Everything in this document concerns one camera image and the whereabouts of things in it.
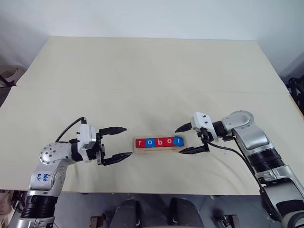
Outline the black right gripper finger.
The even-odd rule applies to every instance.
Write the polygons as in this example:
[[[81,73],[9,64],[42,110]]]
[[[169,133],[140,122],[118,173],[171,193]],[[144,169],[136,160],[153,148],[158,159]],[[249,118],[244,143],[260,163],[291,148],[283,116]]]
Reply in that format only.
[[[188,147],[179,151],[181,154],[197,154],[201,152],[209,152],[209,147],[207,145],[203,145],[199,147]]]
[[[175,130],[176,133],[180,132],[186,132],[192,129],[192,124],[191,123],[186,123],[182,126],[180,126],[178,129]]]

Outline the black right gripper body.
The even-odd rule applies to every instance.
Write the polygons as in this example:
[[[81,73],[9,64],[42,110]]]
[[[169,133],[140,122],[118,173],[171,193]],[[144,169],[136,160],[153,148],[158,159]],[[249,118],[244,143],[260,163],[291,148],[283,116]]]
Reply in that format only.
[[[201,139],[202,147],[200,152],[209,152],[209,143],[214,141],[214,138],[210,132],[207,131],[205,128],[200,128],[197,131],[198,137]]]

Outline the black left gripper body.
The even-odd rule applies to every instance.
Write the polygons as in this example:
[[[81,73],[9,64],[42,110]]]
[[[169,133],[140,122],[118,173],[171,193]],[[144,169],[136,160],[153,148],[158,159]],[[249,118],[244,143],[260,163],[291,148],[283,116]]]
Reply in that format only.
[[[96,142],[93,145],[90,155],[92,160],[97,161],[97,165],[105,165],[105,146],[102,143],[103,135],[101,132],[96,133]]]

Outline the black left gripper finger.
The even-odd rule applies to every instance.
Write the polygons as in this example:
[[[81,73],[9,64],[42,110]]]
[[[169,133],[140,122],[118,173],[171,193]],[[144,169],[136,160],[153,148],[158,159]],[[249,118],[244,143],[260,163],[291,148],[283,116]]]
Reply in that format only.
[[[100,137],[103,137],[104,135],[115,135],[122,133],[124,131],[127,131],[127,129],[123,127],[107,127],[107,128],[99,129],[98,134]]]
[[[128,158],[132,154],[133,154],[132,152],[124,152],[124,153],[115,154],[111,158],[106,158],[106,159],[103,158],[101,160],[101,164],[103,166],[115,164],[115,163],[123,161],[124,159]]]

